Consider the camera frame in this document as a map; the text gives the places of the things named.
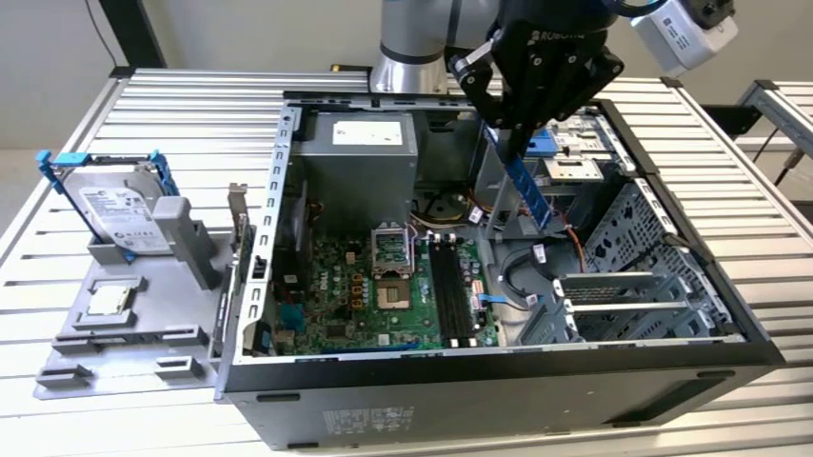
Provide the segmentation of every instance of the wall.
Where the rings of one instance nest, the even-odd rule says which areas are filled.
[[[0,149],[60,148],[114,67],[84,1],[0,0],[0,61]]]
[[[144,0],[174,67],[325,70],[373,65],[379,55],[381,0]],[[697,99],[737,100],[755,78],[813,80],[809,0],[737,0],[741,36],[723,55],[685,76]],[[626,76],[661,71],[628,21],[610,34]]]
[[[371,65],[381,0],[144,0],[170,66],[323,71]]]

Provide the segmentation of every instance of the white label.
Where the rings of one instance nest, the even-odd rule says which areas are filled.
[[[529,309],[533,308],[538,303],[538,296],[533,293],[528,297],[525,297],[525,303],[529,304]]]
[[[94,220],[118,246],[138,254],[170,251],[143,196],[128,188],[80,188]]]
[[[534,245],[534,256],[537,257],[537,262],[544,264],[548,262],[548,257],[545,256],[545,245],[540,243]]]
[[[401,122],[339,121],[333,125],[334,145],[399,146]]]
[[[415,407],[370,407],[323,411],[330,435],[409,431]]]
[[[538,235],[537,223],[534,219],[530,217],[518,217],[517,221],[520,222],[520,229],[522,230],[522,234],[525,236]]]
[[[469,214],[469,220],[473,224],[480,224],[482,218],[484,210],[481,209],[481,207],[474,207],[474,209],[472,209],[472,213]]]

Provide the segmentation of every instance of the blue connector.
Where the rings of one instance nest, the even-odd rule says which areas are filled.
[[[508,303],[509,299],[500,295],[489,295],[486,293],[478,293],[478,300],[489,303]]]

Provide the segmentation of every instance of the aluminum profile table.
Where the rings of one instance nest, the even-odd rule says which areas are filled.
[[[229,183],[249,184],[250,211],[259,210],[285,89],[366,91],[366,74],[139,70],[108,81],[64,150],[160,149],[194,217],[214,231],[227,229]],[[813,228],[684,89],[625,78],[601,97],[617,103],[789,366],[660,428],[338,452],[813,455]],[[82,221],[47,190],[40,183],[0,240],[0,448],[32,455],[266,455],[237,408],[213,404],[213,389],[34,398],[34,376],[91,264]]]
[[[757,80],[740,105],[756,107],[796,146],[813,157],[813,83]]]

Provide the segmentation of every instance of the chip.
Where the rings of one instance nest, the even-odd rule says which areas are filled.
[[[327,338],[347,338],[347,326],[342,324],[330,324],[326,326]]]

